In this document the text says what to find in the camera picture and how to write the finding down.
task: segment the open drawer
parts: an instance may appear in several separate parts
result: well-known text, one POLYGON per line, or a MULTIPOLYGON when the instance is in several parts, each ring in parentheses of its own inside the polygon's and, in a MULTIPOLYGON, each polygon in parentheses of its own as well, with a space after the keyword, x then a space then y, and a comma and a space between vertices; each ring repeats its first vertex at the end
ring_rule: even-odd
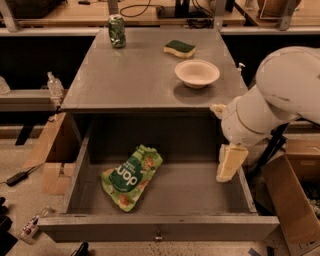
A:
POLYGON ((262 240, 278 218, 257 214, 241 169, 216 182, 223 140, 209 112, 95 115, 62 213, 39 226, 54 241, 262 240), (139 144, 157 148, 164 161, 126 213, 102 190, 100 174, 139 144))

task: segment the green sponge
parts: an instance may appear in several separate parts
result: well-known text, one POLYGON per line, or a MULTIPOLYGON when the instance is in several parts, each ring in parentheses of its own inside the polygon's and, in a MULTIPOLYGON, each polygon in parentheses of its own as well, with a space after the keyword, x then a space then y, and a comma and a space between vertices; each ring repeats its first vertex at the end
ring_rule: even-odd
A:
POLYGON ((196 52, 196 46, 179 40, 172 40, 164 46, 165 53, 171 53, 179 58, 188 59, 196 52))

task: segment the floor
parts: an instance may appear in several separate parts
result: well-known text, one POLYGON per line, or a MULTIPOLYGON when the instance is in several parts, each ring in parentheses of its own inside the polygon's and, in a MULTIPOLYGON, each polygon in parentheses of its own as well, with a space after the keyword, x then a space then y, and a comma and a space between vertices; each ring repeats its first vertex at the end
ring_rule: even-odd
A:
MULTIPOLYGON (((32 148, 37 143, 42 126, 35 126, 31 135, 24 145, 16 146, 18 134, 21 126, 1 126, 0 127, 0 166, 1 180, 18 172, 23 163, 28 158, 32 148)), ((293 132, 288 134, 291 137, 301 137, 301 133, 293 132)), ((303 138, 314 139, 311 132, 302 134, 303 138)), ((265 148, 267 141, 260 143, 255 148, 250 149, 250 157, 247 165, 255 163, 265 148)), ((52 196, 41 193, 41 168, 32 173, 28 179, 14 187, 0 184, 0 196, 6 198, 5 206, 8 207, 8 216, 13 221, 9 232, 18 237, 21 228, 29 219, 43 207, 49 205, 59 211, 63 202, 63 196, 52 196)), ((7 254, 9 256, 70 256, 79 248, 79 243, 55 243, 46 234, 39 231, 35 238, 35 243, 29 245, 19 240, 7 254)), ((90 255, 211 255, 211 256, 287 256, 290 255, 281 229, 277 228, 263 241, 249 242, 92 242, 89 243, 90 255), (274 249, 274 254, 268 254, 267 247, 274 249)))

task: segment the can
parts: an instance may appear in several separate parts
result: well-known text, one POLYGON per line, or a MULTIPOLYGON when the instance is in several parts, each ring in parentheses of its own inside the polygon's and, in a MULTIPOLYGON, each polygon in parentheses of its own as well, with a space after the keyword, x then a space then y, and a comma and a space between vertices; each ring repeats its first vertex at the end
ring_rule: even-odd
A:
POLYGON ((124 20, 120 14, 110 15, 108 30, 110 41, 114 48, 121 48, 126 45, 124 20))

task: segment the counter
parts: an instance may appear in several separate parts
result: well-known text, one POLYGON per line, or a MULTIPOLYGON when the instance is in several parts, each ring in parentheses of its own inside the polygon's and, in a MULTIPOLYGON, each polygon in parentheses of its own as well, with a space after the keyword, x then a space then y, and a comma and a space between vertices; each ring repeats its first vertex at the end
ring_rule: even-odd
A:
MULTIPOLYGON (((246 0, 236 0, 237 9, 255 26, 275 27, 277 19, 262 16, 260 18, 257 1, 251 1, 250 8, 245 6, 246 0)), ((319 26, 320 25, 320 3, 313 0, 302 0, 292 15, 290 26, 319 26)))
POLYGON ((115 49, 108 30, 100 30, 69 88, 64 111, 208 109, 247 91, 215 30, 128 28, 126 37, 126 47, 115 49), (194 58, 215 64, 220 78, 202 90, 186 87, 174 72, 183 59, 163 52, 174 39, 195 45, 194 58))
MULTIPOLYGON (((146 5, 144 0, 124 0, 118 3, 119 10, 131 5, 146 5)), ((167 0, 158 0, 151 5, 173 6, 174 2, 167 0)), ((205 0, 199 1, 201 6, 209 10, 205 0)), ((145 7, 135 7, 124 10, 125 15, 136 15, 144 10, 145 7)), ((42 19, 18 20, 22 26, 31 27, 57 27, 57 26, 106 26, 109 17, 108 4, 106 2, 91 1, 90 5, 79 5, 78 0, 68 0, 68 3, 62 2, 46 17, 42 19)), ((160 26, 160 25, 187 25, 186 19, 159 19, 156 8, 150 6, 147 10, 137 17, 125 17, 126 26, 160 26)), ((244 17, 234 8, 233 12, 225 11, 224 25, 241 26, 245 23, 244 17)))

